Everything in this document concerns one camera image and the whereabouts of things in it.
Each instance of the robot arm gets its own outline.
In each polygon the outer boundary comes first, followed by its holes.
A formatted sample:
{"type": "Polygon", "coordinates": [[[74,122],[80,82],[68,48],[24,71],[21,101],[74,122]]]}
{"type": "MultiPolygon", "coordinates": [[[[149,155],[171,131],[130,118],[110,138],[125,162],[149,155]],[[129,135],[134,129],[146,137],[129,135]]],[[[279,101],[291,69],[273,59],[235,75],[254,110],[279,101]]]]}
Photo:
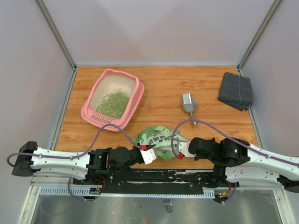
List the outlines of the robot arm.
{"type": "Polygon", "coordinates": [[[297,157],[279,155],[245,141],[238,141],[261,154],[252,152],[229,139],[224,139],[220,143],[217,143],[215,139],[201,138],[194,138],[190,142],[178,142],[177,150],[180,152],[181,158],[184,156],[194,157],[196,161],[209,159],[214,164],[213,172],[203,174],[185,171],[185,174],[188,175],[178,178],[178,176],[172,175],[172,172],[178,174],[182,172],[170,170],[168,179],[165,179],[158,169],[148,170],[147,177],[140,175],[140,171],[135,170],[136,176],[133,178],[132,172],[129,172],[130,166],[136,163],[149,164],[157,159],[155,145],[141,146],[141,149],[133,147],[131,150],[125,147],[97,149],[78,158],[78,155],[82,153],[50,151],[38,147],[36,142],[28,142],[20,149],[20,152],[40,156],[19,155],[12,174],[31,176],[38,172],[45,175],[63,175],[73,177],[74,183],[80,181],[80,184],[82,184],[81,180],[84,180],[86,184],[94,184],[99,181],[100,176],[111,178],[119,173],[121,173],[118,175],[119,180],[125,182],[132,180],[140,182],[181,181],[207,188],[228,186],[230,183],[236,182],[240,185],[246,182],[258,182],[283,185],[285,190],[299,193],[299,168],[294,165],[297,164],[297,157]],[[44,158],[42,155],[50,155],[54,158],[44,158]],[[55,158],[57,156],[70,157],[70,159],[55,158]]]}
{"type": "Polygon", "coordinates": [[[218,178],[225,177],[227,182],[282,184],[285,190],[299,193],[298,157],[280,155],[243,140],[238,141],[255,151],[250,151],[229,139],[217,143],[215,139],[201,138],[179,142],[178,151],[181,157],[194,157],[195,160],[209,159],[215,164],[214,175],[218,178]]]}

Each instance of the wooden floor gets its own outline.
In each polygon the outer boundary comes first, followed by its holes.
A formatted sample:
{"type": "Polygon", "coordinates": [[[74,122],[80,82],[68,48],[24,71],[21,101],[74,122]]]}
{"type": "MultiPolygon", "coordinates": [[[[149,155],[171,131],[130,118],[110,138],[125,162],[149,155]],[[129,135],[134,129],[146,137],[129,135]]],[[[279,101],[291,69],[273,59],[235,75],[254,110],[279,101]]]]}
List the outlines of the wooden floor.
{"type": "MultiPolygon", "coordinates": [[[[75,79],[71,98],[66,110],[64,122],[58,139],[57,151],[85,151],[95,134],[97,127],[84,121],[80,110],[91,88],[107,67],[80,67],[75,79]]],[[[144,95],[125,131],[133,139],[145,127],[162,125],[175,128],[178,123],[189,118],[184,112],[181,94],[190,92],[198,105],[195,118],[216,126],[231,137],[256,144],[256,136],[247,111],[239,111],[217,100],[223,74],[235,73],[234,67],[111,67],[139,77],[145,86],[144,95]]],[[[195,128],[186,123],[180,128],[180,135],[191,140],[193,137],[217,141],[223,139],[213,129],[199,124],[195,128]]],[[[116,148],[125,146],[131,149],[131,143],[122,135],[104,130],[93,149],[116,148]]],[[[139,168],[213,168],[210,161],[194,161],[192,158],[177,158],[164,161],[162,158],[149,165],[134,165],[139,168]]]]}

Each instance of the metal litter scoop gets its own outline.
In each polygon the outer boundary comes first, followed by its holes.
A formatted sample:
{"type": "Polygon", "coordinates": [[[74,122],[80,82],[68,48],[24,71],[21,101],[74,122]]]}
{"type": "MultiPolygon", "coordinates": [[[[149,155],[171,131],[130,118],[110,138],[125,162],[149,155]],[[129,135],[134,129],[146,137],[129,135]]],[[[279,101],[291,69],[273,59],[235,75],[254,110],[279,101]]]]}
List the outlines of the metal litter scoop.
{"type": "Polygon", "coordinates": [[[182,94],[182,100],[184,110],[190,113],[192,119],[195,119],[193,112],[196,111],[197,105],[192,95],[190,93],[184,93],[182,94]]]}

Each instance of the scoop handle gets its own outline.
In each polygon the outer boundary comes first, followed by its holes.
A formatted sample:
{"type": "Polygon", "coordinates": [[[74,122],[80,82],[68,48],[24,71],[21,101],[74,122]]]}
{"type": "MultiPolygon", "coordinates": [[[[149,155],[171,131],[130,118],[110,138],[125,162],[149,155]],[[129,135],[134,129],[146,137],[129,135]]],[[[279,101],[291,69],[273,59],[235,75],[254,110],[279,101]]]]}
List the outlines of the scoop handle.
{"type": "MultiPolygon", "coordinates": [[[[191,115],[191,118],[192,118],[192,119],[195,119],[195,117],[194,117],[194,115],[193,115],[192,112],[190,112],[190,115],[191,115]]],[[[193,123],[194,123],[194,127],[197,127],[197,123],[196,123],[196,121],[194,121],[193,123]]]]}

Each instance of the metal frame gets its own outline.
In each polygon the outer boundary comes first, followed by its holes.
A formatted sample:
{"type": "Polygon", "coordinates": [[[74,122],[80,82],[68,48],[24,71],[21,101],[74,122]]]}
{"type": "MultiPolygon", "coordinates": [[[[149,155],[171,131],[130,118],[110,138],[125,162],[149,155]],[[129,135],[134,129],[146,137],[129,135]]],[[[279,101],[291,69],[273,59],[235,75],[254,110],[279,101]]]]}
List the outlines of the metal frame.
{"type": "Polygon", "coordinates": [[[55,126],[55,131],[54,131],[54,134],[53,134],[50,150],[55,150],[55,148],[56,148],[56,144],[57,144],[58,137],[59,137],[59,134],[60,134],[62,122],[64,120],[64,115],[65,115],[65,112],[66,112],[66,108],[67,108],[67,105],[68,105],[69,100],[70,100],[71,90],[72,90],[74,82],[75,82],[77,71],[78,71],[78,69],[76,68],[72,72],[71,79],[69,81],[67,91],[66,91],[65,96],[64,96],[64,102],[63,102],[63,104],[60,108],[60,115],[58,117],[58,121],[57,121],[57,124],[55,126]]]}
{"type": "Polygon", "coordinates": [[[266,27],[268,26],[269,22],[271,21],[271,19],[273,18],[273,15],[277,12],[278,8],[280,7],[281,3],[284,0],[274,0],[272,6],[270,7],[266,17],[264,18],[261,26],[259,27],[259,29],[257,30],[256,35],[254,36],[254,38],[251,41],[251,44],[249,45],[248,49],[246,50],[244,56],[242,57],[239,65],[237,66],[237,69],[241,69],[244,64],[246,63],[247,59],[249,58],[252,50],[254,49],[254,47],[256,46],[257,42],[259,41],[260,37],[262,36],[264,30],[266,29],[266,27]]]}
{"type": "MultiPolygon", "coordinates": [[[[74,84],[74,80],[77,74],[77,66],[74,63],[64,41],[62,40],[52,18],[51,15],[49,14],[49,11],[47,10],[47,7],[45,5],[45,3],[43,2],[43,0],[35,0],[37,6],[39,7],[42,15],[44,16],[49,28],[51,29],[55,39],[57,40],[58,45],[60,46],[62,52],[64,53],[68,63],[70,64],[70,66],[73,68],[73,73],[72,76],[70,78],[70,82],[64,97],[64,102],[62,104],[61,107],[61,113],[59,115],[58,121],[57,121],[57,125],[56,125],[56,129],[54,131],[53,134],[53,138],[52,138],[52,143],[51,143],[51,150],[55,150],[56,144],[57,144],[57,140],[59,137],[59,133],[60,133],[60,129],[61,129],[61,125],[64,119],[64,114],[69,102],[69,98],[71,95],[71,90],[74,84]]],[[[237,73],[239,75],[242,75],[242,71],[241,68],[244,66],[244,64],[246,63],[247,59],[249,58],[251,52],[253,51],[254,47],[256,46],[258,40],[260,39],[260,37],[262,36],[264,30],[266,29],[267,25],[269,24],[270,20],[272,19],[273,15],[277,12],[279,6],[281,5],[281,3],[283,2],[283,0],[274,0],[271,8],[269,9],[264,21],[262,22],[261,26],[259,27],[256,35],[254,36],[251,44],[249,45],[246,53],[244,54],[244,56],[242,57],[239,65],[236,67],[237,73]]],[[[254,111],[252,110],[252,108],[249,109],[249,114],[250,114],[250,118],[252,121],[252,125],[256,134],[256,138],[258,141],[258,144],[261,148],[263,148],[263,143],[261,140],[261,136],[259,134],[259,128],[258,125],[256,123],[255,120],[255,116],[254,116],[254,111]]],[[[61,177],[61,176],[42,176],[42,175],[35,175],[32,179],[23,209],[21,211],[20,214],[20,218],[18,220],[18,224],[27,224],[27,223],[31,223],[31,220],[33,218],[33,214],[37,205],[37,201],[38,201],[38,197],[40,195],[40,191],[42,186],[56,186],[56,187],[65,187],[67,182],[68,182],[69,177],[61,177]]],[[[261,188],[257,188],[257,186],[249,186],[249,188],[246,187],[246,189],[259,189],[259,190],[263,190],[263,187],[261,186],[261,188]]],[[[295,218],[292,212],[292,208],[289,204],[287,195],[284,191],[281,191],[279,188],[274,189],[274,195],[276,197],[276,202],[277,202],[277,206],[278,206],[278,211],[280,213],[281,219],[283,221],[284,224],[295,224],[295,218]]]]}
{"type": "Polygon", "coordinates": [[[70,66],[73,69],[76,69],[76,65],[75,65],[68,49],[66,48],[66,45],[65,45],[64,41],[62,40],[62,38],[61,38],[61,36],[60,36],[56,26],[55,26],[50,14],[49,14],[49,11],[48,11],[45,3],[43,2],[43,0],[35,0],[35,2],[37,4],[38,8],[40,9],[42,15],[44,16],[49,28],[51,29],[55,39],[57,40],[58,45],[60,46],[62,52],[64,53],[66,59],[68,60],[68,62],[70,64],[70,66]]]}
{"type": "Polygon", "coordinates": [[[40,186],[29,187],[17,224],[31,223],[37,205],[40,190],[41,190],[40,186]]]}

